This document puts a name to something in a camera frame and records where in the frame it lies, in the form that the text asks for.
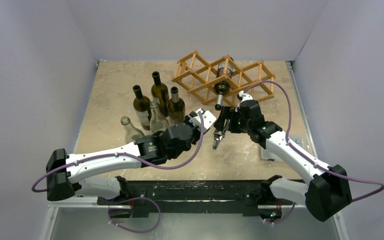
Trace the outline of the dark green bottle silver neck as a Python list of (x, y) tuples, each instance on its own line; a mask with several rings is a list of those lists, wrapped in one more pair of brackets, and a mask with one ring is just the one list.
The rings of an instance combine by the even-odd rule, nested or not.
[(176, 86), (171, 87), (170, 93), (171, 98), (167, 102), (170, 123), (183, 123), (186, 116), (185, 102), (179, 97), (179, 89)]

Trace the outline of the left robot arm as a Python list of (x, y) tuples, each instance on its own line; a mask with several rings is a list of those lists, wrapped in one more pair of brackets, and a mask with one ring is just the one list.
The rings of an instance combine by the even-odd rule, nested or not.
[(121, 147), (86, 154), (67, 154), (64, 148), (56, 149), (45, 167), (46, 198), (56, 202), (89, 195), (122, 205), (129, 199), (124, 181), (101, 178), (100, 174), (145, 167), (163, 169), (168, 160), (178, 158), (192, 145), (201, 144), (215, 122), (216, 117), (210, 111), (200, 108), (165, 131), (146, 135)]

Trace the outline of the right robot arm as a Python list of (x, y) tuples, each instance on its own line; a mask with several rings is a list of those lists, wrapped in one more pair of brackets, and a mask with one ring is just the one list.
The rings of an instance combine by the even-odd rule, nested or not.
[(266, 121), (256, 100), (244, 100), (237, 107), (220, 106), (214, 123), (216, 132), (227, 130), (247, 134), (262, 148), (288, 164), (303, 182), (272, 177), (264, 184), (260, 196), (268, 204), (285, 199), (306, 206), (317, 220), (324, 222), (352, 203), (347, 172), (340, 165), (329, 166), (309, 154), (287, 137), (273, 121)]

